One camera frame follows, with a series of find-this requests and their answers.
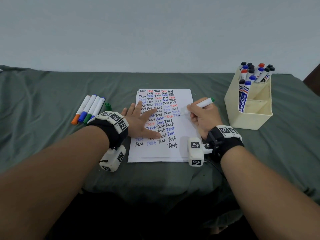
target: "person's left hand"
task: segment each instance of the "person's left hand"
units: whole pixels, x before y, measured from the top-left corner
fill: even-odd
[[[128,135],[133,138],[136,138],[136,137],[144,137],[144,138],[152,138],[152,139],[161,138],[161,134],[159,132],[156,132],[144,127],[149,117],[152,114],[154,114],[157,111],[157,109],[156,108],[150,109],[144,112],[140,116],[141,108],[142,108],[142,101],[139,101],[137,106],[135,106],[135,104],[132,103],[128,111],[127,111],[127,108],[124,108],[121,112],[121,115],[123,115],[126,118],[127,122],[129,123]]]

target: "white wall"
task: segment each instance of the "white wall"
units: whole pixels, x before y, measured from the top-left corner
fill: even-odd
[[[234,72],[320,63],[320,0],[0,0],[0,64],[56,71]]]

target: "orange marker cap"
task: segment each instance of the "orange marker cap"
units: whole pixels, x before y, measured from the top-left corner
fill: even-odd
[[[79,117],[80,117],[80,115],[76,114],[75,117],[73,118],[73,120],[71,121],[71,124],[77,125]]]

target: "person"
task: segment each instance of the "person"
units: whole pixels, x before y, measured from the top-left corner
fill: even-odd
[[[223,125],[218,108],[187,106],[203,139]],[[130,137],[159,138],[144,128],[156,109],[140,115],[142,103],[122,115]],[[86,126],[30,156],[0,176],[0,238],[43,239],[81,189],[86,175],[109,148],[97,126]],[[221,167],[251,228],[259,239],[320,239],[320,207],[243,146],[229,149]]]

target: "hand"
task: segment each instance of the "hand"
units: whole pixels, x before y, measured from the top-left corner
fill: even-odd
[[[121,114],[126,118],[127,122],[129,123],[129,136],[136,138],[136,137],[144,137],[144,138],[152,138],[152,139],[159,139],[161,138],[161,134],[145,128],[145,124],[148,121],[149,117],[153,115],[157,109],[153,108],[146,112],[144,112],[140,116],[142,108],[142,101],[139,101],[137,106],[134,103],[131,104],[130,108],[127,111],[127,108],[124,108]]]
[[[204,108],[200,108],[196,105],[206,99],[207,97],[203,97],[186,107],[191,112],[190,118],[192,123],[197,126],[201,137],[205,140],[210,130],[217,125],[223,125],[218,107],[215,104],[209,104]]]

